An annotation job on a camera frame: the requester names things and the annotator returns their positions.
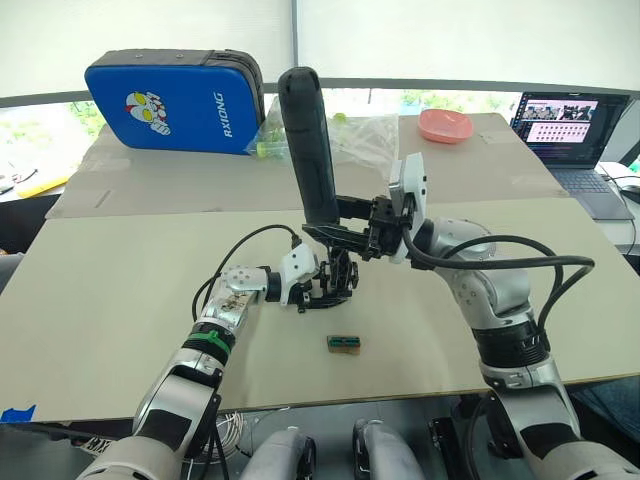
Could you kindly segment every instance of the black handle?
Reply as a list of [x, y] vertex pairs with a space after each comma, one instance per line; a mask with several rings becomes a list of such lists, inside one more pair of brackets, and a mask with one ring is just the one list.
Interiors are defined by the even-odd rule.
[[340, 223], [318, 75], [292, 68], [278, 80], [282, 120], [308, 223]]

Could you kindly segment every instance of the laptop screen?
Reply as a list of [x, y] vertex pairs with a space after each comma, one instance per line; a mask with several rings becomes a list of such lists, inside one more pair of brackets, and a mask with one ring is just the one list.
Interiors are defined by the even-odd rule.
[[524, 92], [511, 127], [546, 165], [593, 168], [626, 95]]

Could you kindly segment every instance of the laptop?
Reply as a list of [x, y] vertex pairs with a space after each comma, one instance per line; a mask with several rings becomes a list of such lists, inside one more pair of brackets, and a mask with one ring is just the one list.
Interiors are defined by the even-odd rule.
[[524, 92], [511, 127], [595, 220], [633, 215], [594, 170], [629, 97]]

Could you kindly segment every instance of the blue padded bag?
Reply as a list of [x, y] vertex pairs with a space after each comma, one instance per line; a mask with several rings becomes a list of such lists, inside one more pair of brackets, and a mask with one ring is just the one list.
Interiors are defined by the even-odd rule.
[[87, 68], [89, 91], [134, 148], [243, 154], [264, 121], [262, 75], [235, 50], [118, 50]]

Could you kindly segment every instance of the clear plastic bag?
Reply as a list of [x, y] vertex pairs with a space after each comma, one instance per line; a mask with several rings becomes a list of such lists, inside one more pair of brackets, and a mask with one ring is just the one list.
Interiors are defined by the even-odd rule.
[[[357, 163], [375, 168], [389, 178], [391, 164], [398, 158], [398, 116], [327, 117], [333, 162]], [[264, 123], [245, 149], [261, 160], [291, 163], [278, 97], [273, 100]]]

